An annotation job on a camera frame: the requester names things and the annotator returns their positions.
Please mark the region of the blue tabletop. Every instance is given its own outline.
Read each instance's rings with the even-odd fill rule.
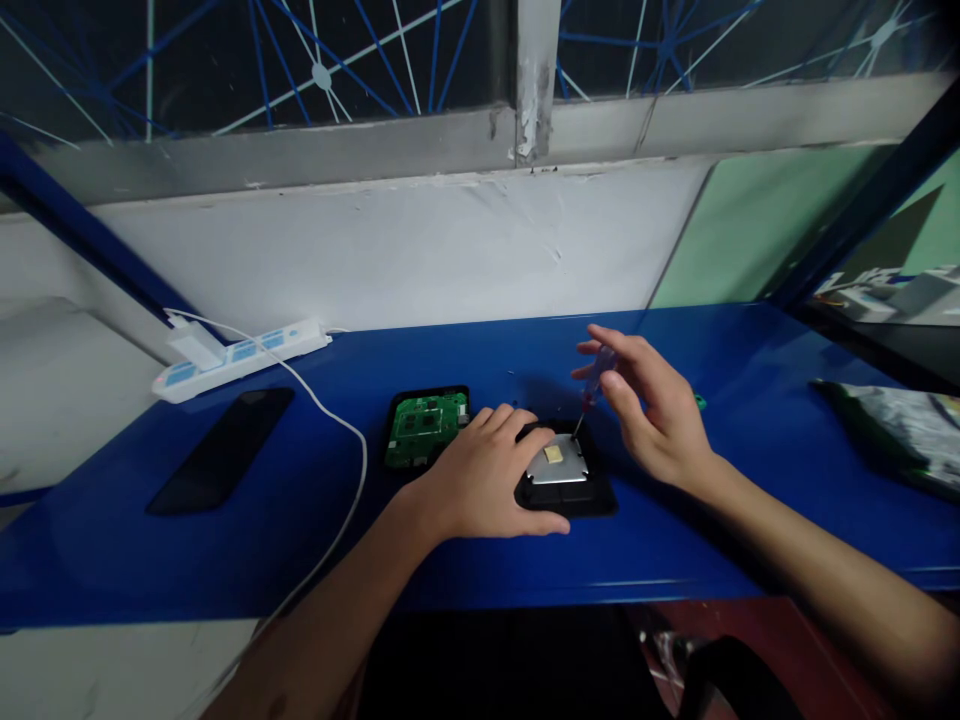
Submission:
[[[569,371],[588,322],[639,328],[708,402],[717,452],[788,505],[927,589],[960,587],[960,508],[869,470],[813,378],[896,385],[767,305],[724,305],[341,334],[293,361],[365,433],[370,474],[342,555],[396,492],[379,449],[397,392],[470,387],[476,411],[516,401],[579,416]],[[244,391],[297,395],[214,512],[144,508]],[[459,540],[401,608],[459,609],[756,595],[767,576],[695,503],[646,478],[605,403],[588,416],[620,502],[566,537]],[[158,402],[0,533],[0,627],[263,616],[323,554],[353,498],[356,437],[280,368],[183,405]]]

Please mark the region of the green circuit board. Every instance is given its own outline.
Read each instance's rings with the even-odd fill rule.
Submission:
[[[463,393],[402,400],[393,415],[387,442],[387,467],[426,466],[470,421]]]

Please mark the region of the screwdriver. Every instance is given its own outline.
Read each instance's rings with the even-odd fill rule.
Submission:
[[[580,425],[587,414],[587,410],[597,404],[597,401],[603,397],[603,388],[600,387],[600,376],[607,370],[613,370],[617,366],[619,356],[611,348],[601,345],[597,352],[597,359],[593,361],[593,367],[590,368],[590,375],[587,377],[587,383],[583,387],[583,411],[580,413],[580,420],[577,421],[577,427],[571,435],[575,440],[577,433],[580,432]]]

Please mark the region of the finger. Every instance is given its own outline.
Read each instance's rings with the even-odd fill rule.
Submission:
[[[572,373],[570,377],[574,380],[586,380],[590,377],[590,371],[593,370],[593,365],[584,365],[582,368],[577,368]]]
[[[611,330],[610,328],[605,328],[602,325],[595,325],[593,323],[587,325],[587,332],[590,333],[590,337],[601,345],[607,345],[613,348],[620,357],[630,360],[636,359],[635,356],[640,348],[640,344],[636,342],[638,338],[635,335],[624,335],[619,330]]]
[[[601,343],[597,340],[588,340],[585,343],[577,343],[577,352],[581,355],[596,355],[600,350]]]
[[[603,394],[607,396],[607,402],[620,418],[620,424],[632,438],[646,437],[655,431],[647,416],[643,414],[637,393],[620,373],[607,370],[600,376],[600,384]]]
[[[493,415],[490,416],[490,419],[483,424],[484,431],[496,432],[511,415],[513,415],[513,405],[507,405],[506,403],[503,403],[500,407],[493,411]]]
[[[470,421],[470,424],[467,425],[465,430],[479,430],[483,427],[483,424],[490,419],[490,416],[493,415],[493,410],[491,408],[483,408],[480,412],[473,416],[473,420]]]
[[[570,521],[563,515],[544,510],[524,510],[517,508],[519,530],[523,535],[568,535]]]
[[[517,453],[526,468],[534,455],[549,445],[557,434],[550,428],[534,428],[523,440],[517,443]]]
[[[536,422],[537,416],[534,415],[529,410],[514,410],[513,415],[507,418],[506,422],[500,426],[500,429],[497,431],[498,434],[507,435],[511,440],[516,440],[517,435],[520,434],[520,431],[523,430],[524,425],[529,423]]]
[[[687,386],[686,380],[670,365],[654,347],[642,337],[626,336],[619,330],[610,330],[599,325],[588,325],[590,334],[620,356],[620,362],[628,363],[639,383],[643,399],[662,405]]]

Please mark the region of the black plastic case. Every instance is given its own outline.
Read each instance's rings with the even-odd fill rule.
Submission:
[[[466,385],[445,385],[437,388],[427,388],[426,390],[408,390],[406,392],[397,393],[393,396],[393,400],[390,401],[390,411],[387,413],[386,424],[383,427],[383,443],[380,446],[380,467],[393,475],[398,475],[407,480],[413,480],[415,478],[423,475],[424,472],[433,467],[434,463],[437,461],[437,458],[440,457],[440,453],[431,455],[427,458],[426,465],[420,465],[415,468],[394,468],[387,465],[387,446],[390,444],[390,432],[393,430],[393,418],[397,414],[397,407],[404,400],[409,400],[410,398],[418,397],[429,397],[430,395],[453,395],[455,393],[463,393],[467,396],[467,413],[470,414],[470,418],[473,419],[473,413],[470,410],[470,388]]]
[[[522,439],[533,428],[548,427],[556,433],[572,433],[576,423],[567,420],[550,420],[527,425],[517,436]],[[617,496],[603,466],[603,460],[590,435],[590,428],[581,425],[577,442],[583,459],[590,471],[589,479],[583,482],[534,485],[523,475],[514,491],[517,504],[527,510],[550,510],[566,518],[605,517],[616,515],[620,509]]]

